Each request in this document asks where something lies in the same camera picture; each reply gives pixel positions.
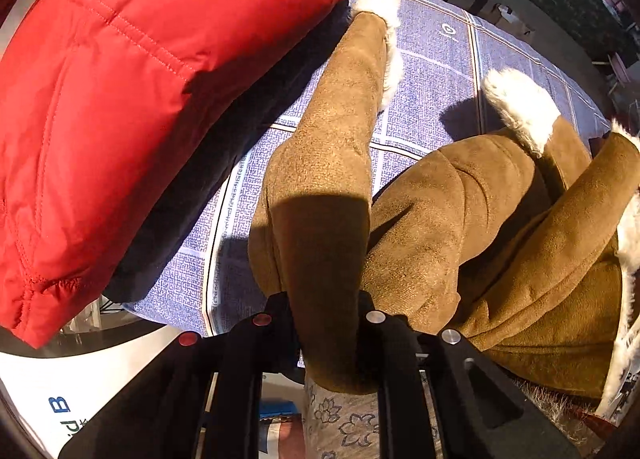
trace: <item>metal bolt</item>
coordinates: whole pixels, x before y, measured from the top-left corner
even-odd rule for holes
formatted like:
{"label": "metal bolt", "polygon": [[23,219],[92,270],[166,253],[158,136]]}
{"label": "metal bolt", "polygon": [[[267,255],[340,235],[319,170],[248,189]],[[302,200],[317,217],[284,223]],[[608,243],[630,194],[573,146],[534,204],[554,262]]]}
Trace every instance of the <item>metal bolt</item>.
{"label": "metal bolt", "polygon": [[386,320],[386,316],[382,311],[369,311],[367,320],[372,324],[382,324]]}
{"label": "metal bolt", "polygon": [[266,314],[266,313],[258,313],[256,316],[254,316],[254,325],[257,325],[258,327],[264,327],[266,325],[269,325],[271,323],[271,315],[270,314]]}
{"label": "metal bolt", "polygon": [[460,342],[460,340],[462,339],[462,336],[460,336],[460,333],[455,329],[445,329],[442,332],[441,336],[442,336],[442,339],[450,345],[455,345],[458,342]]}

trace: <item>red jacket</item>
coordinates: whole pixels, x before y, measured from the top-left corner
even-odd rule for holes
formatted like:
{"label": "red jacket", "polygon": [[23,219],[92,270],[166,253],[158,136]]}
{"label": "red jacket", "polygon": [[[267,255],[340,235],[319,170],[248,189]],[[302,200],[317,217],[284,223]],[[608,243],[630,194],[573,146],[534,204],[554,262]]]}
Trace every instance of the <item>red jacket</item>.
{"label": "red jacket", "polygon": [[222,111],[338,0],[39,0],[0,62],[0,323],[98,298]]}

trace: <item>white fur lining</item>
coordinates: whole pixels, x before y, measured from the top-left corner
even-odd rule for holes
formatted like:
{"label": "white fur lining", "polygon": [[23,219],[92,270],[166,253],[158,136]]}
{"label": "white fur lining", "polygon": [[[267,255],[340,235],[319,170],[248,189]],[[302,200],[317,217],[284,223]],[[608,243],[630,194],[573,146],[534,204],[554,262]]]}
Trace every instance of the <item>white fur lining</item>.
{"label": "white fur lining", "polygon": [[534,156],[541,157],[560,115],[549,93],[510,67],[489,71],[482,81],[482,90],[520,143]]}
{"label": "white fur lining", "polygon": [[[640,152],[640,140],[628,134],[615,120],[611,131],[625,136]],[[602,399],[596,409],[596,415],[607,419],[612,416],[617,406],[615,401],[625,381],[629,365],[640,349],[640,317],[635,321],[632,320],[636,283],[634,274],[640,268],[640,194],[638,192],[629,201],[618,223],[617,256],[622,273],[620,322],[613,344],[609,374]]]}
{"label": "white fur lining", "polygon": [[404,73],[396,36],[396,30],[400,27],[399,9],[400,0],[356,0],[351,7],[351,17],[355,17],[361,12],[370,12],[379,16],[386,23],[386,68],[381,110],[386,109],[391,103]]}

